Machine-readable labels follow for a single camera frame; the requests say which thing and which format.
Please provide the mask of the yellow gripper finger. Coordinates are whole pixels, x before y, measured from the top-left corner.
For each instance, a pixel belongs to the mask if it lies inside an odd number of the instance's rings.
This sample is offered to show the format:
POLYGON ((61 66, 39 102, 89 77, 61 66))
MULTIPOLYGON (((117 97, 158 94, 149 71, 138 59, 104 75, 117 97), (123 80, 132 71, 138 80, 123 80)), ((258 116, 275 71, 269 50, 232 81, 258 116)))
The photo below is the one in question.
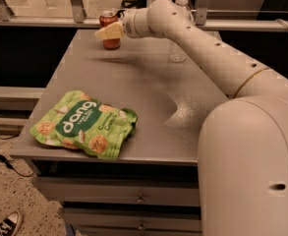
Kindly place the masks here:
POLYGON ((97 30, 94 35, 99 40, 117 39, 123 37, 124 30, 119 22, 115 22, 97 30))

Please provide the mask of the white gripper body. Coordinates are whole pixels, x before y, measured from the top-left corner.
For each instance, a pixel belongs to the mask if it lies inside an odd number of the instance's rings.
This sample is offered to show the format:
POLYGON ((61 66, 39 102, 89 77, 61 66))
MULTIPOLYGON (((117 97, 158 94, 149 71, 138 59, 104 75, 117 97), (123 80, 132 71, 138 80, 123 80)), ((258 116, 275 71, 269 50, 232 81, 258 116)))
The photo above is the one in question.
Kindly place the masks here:
POLYGON ((147 8, 128 10, 122 20, 125 34, 130 38, 149 37, 150 30, 147 23, 147 8))

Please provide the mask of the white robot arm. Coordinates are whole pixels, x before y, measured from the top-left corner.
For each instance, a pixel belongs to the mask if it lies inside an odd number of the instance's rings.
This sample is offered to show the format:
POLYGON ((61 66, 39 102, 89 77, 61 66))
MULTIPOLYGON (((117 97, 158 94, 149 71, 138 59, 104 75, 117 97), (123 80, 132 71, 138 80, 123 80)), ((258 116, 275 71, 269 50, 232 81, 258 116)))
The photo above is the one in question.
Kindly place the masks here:
POLYGON ((156 0, 97 31, 101 40, 164 37, 227 95, 198 142, 203 236, 288 236, 288 80, 156 0))

